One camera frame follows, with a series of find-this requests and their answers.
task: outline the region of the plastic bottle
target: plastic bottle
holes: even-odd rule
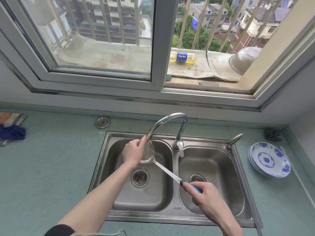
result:
[[[196,55],[195,54],[191,54],[191,53],[180,53],[180,52],[175,52],[175,51],[171,51],[171,54],[169,56],[169,61],[172,62],[184,62],[184,63],[188,63],[188,64],[193,64],[195,63],[196,60]]]

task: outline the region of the countertop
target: countertop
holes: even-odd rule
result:
[[[112,118],[111,124],[97,129],[96,116],[1,109],[0,112],[26,113],[22,123],[23,141],[0,148],[0,228],[2,235],[43,235],[86,194],[106,131],[147,133],[154,121]],[[176,135],[180,123],[166,123],[159,134]],[[252,168],[248,148],[266,141],[262,129],[190,124],[184,136],[232,139],[236,143],[250,189],[262,219],[264,236],[311,236],[315,232],[315,209],[292,171],[283,179],[269,179]],[[280,143],[297,172],[305,176],[288,142]],[[134,223],[106,221],[102,233],[125,229],[132,235],[222,235],[217,226]],[[256,236],[254,228],[243,228],[246,236]]]

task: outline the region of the floral pattern plate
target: floral pattern plate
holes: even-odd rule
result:
[[[269,143],[255,143],[250,148],[249,158],[252,159],[255,168],[258,167],[264,175],[270,177],[283,178],[291,171],[287,157]]]

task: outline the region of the blue handle grip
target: blue handle grip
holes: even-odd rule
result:
[[[183,183],[188,183],[188,182],[181,180],[179,183],[180,183],[181,186],[183,186]],[[195,190],[197,190],[200,194],[202,194],[202,190],[201,189],[199,189],[198,187],[192,185],[191,183],[188,183],[188,184],[190,184],[192,187],[195,188]]]

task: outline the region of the person's left hand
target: person's left hand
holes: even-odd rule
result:
[[[135,139],[125,145],[123,149],[124,163],[132,167],[132,169],[135,169],[139,165],[142,159],[143,149],[146,141],[147,137],[144,136],[141,138],[141,140]]]

